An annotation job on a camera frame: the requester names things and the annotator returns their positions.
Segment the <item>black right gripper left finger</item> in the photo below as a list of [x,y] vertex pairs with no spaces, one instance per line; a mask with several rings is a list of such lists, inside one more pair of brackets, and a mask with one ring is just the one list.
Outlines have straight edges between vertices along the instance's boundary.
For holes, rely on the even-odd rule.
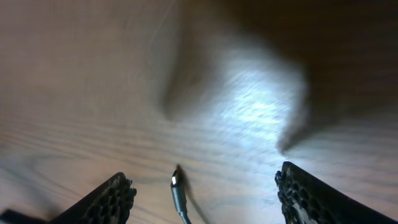
[[53,219],[43,220],[6,210],[1,214],[1,223],[126,224],[137,194],[131,185],[132,180],[118,172]]

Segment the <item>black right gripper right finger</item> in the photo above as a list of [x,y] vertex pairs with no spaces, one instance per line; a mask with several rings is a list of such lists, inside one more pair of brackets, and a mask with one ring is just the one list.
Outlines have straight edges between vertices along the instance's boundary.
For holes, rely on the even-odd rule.
[[285,161],[275,174],[286,223],[397,224],[339,192],[295,164]]

